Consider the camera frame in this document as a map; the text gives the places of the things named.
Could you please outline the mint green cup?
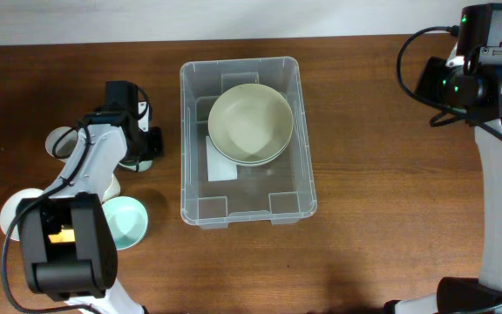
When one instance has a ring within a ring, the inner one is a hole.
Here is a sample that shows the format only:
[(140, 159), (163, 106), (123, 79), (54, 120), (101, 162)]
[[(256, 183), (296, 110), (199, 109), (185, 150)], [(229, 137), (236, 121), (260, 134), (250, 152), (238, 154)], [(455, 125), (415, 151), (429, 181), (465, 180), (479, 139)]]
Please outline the mint green cup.
[(151, 160), (143, 160), (129, 165), (119, 163), (118, 168), (127, 172), (141, 173), (149, 170), (152, 164), (153, 162)]

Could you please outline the cream white bowl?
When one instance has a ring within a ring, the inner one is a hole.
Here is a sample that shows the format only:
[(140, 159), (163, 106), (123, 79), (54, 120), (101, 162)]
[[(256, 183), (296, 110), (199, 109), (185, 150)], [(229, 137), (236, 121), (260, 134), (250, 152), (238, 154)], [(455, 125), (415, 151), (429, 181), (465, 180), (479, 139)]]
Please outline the cream white bowl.
[(208, 136), (217, 151), (232, 162), (259, 166), (287, 148), (294, 114), (286, 98), (262, 84), (230, 88), (215, 100), (208, 115)]

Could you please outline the beige bowl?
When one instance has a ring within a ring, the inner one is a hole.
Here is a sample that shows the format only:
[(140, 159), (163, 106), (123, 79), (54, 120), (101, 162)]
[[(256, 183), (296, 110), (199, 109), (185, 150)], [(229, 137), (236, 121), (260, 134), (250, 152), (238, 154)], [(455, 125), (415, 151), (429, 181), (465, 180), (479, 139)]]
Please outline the beige bowl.
[(292, 132), (216, 131), (209, 139), (216, 151), (230, 162), (243, 167), (265, 166), (279, 159), (287, 150)]

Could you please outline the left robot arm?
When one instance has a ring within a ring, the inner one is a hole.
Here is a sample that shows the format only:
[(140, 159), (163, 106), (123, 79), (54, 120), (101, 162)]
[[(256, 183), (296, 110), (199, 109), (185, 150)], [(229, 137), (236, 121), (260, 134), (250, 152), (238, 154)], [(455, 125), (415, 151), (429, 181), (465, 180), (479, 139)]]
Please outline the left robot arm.
[(145, 313), (117, 279), (118, 254), (102, 208), (119, 166), (138, 172), (163, 154), (151, 126), (147, 94), (128, 81), (108, 81), (105, 102), (76, 128), (78, 139), (56, 180), (17, 205), (8, 230), (19, 235), (25, 280), (58, 302), (52, 312)]

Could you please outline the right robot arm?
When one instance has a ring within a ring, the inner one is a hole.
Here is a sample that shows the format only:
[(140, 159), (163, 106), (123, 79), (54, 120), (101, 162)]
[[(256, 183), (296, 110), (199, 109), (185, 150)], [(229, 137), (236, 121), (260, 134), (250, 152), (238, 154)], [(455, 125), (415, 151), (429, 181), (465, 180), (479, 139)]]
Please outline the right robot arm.
[(467, 6), (447, 59), (431, 57), (411, 91), (414, 100), (435, 108), (432, 127), (463, 120), (474, 128), (484, 177), (485, 237), (476, 278), (446, 276), (435, 293), (392, 300), (386, 313), (502, 313), (502, 3)]

